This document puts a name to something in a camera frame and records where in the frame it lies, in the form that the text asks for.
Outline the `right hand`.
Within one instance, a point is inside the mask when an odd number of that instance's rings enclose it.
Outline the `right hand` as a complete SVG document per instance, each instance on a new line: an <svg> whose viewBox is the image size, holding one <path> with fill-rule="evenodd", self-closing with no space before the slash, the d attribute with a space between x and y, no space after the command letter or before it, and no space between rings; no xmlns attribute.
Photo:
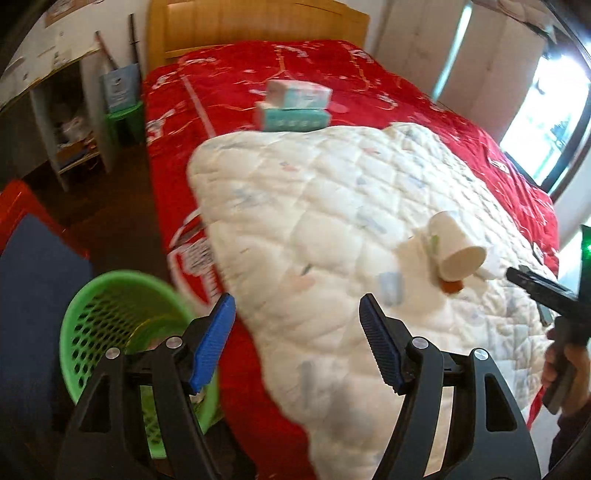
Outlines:
<svg viewBox="0 0 591 480"><path fill-rule="evenodd" d="M586 345L567 342L567 334L552 328L547 332L552 341L545 353L542 386L543 404L551 414L572 416L590 398L590 358Z"/></svg>

